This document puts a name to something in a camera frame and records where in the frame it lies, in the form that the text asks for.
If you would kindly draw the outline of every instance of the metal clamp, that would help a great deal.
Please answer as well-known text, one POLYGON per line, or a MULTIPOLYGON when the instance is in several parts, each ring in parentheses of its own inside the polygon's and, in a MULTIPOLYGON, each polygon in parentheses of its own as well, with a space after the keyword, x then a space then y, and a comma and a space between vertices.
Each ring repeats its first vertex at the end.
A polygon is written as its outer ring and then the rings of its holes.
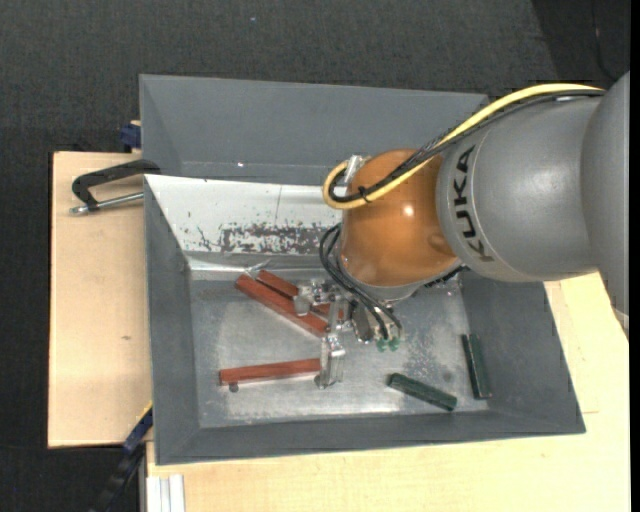
POLYGON ((137 174, 160 174, 160 168, 149 160, 136 160, 127 164, 116 165, 114 167, 78 176, 74 180, 71 190, 78 199, 84 203, 84 205, 71 208, 69 212, 76 215, 95 212, 109 206, 116 206, 129 201, 142 199, 142 192, 138 192, 136 194, 116 197, 106 201, 98 201, 93 197, 91 192, 89 192, 89 188, 91 187, 128 178, 129 176, 135 176, 137 174))

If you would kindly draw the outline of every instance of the dark green block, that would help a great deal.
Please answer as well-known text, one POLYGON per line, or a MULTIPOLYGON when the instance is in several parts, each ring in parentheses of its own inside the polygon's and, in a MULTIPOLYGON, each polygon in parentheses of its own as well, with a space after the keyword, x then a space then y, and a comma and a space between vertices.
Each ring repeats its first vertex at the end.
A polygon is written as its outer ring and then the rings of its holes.
POLYGON ((458 404, 458 399, 455 396, 440 391, 423 382, 410 379, 400 373, 391 375, 389 378, 389 387, 428 402, 436 407, 446 409, 447 411, 453 411, 458 404))

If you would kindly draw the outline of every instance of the black carpet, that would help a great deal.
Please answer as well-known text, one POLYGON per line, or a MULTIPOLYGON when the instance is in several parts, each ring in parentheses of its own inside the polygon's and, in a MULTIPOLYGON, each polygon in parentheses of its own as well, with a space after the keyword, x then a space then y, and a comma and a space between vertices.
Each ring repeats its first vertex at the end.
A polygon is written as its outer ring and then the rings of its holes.
POLYGON ((0 510, 86 510, 117 463, 113 449, 45 449, 48 163, 55 149, 123 150, 139 73, 609 86, 630 66, 630 19, 630 1, 604 0, 0 0, 0 510))

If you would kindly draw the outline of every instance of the wooden board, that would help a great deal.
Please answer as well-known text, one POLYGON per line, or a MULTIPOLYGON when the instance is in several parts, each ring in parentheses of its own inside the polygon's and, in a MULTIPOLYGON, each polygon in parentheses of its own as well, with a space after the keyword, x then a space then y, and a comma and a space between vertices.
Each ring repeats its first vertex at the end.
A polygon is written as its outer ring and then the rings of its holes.
MULTIPOLYGON (((75 217, 81 174, 139 155, 53 157, 50 447, 121 443, 151 399, 142 202, 75 217)), ((141 190, 135 177, 97 187, 107 199, 141 190)))

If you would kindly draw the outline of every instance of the metal bracket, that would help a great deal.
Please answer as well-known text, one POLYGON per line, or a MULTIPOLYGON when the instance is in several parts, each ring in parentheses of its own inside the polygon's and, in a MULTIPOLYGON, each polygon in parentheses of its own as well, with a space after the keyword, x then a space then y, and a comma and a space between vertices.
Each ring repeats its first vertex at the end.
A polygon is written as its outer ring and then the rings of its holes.
POLYGON ((347 351, 340 341, 342 332, 340 311, 343 310, 345 302, 342 297, 335 298, 331 302, 328 321, 329 332, 322 338, 320 349, 320 364, 322 365, 322 370, 314 379, 320 389, 325 389, 336 382, 342 382, 344 359, 347 351))

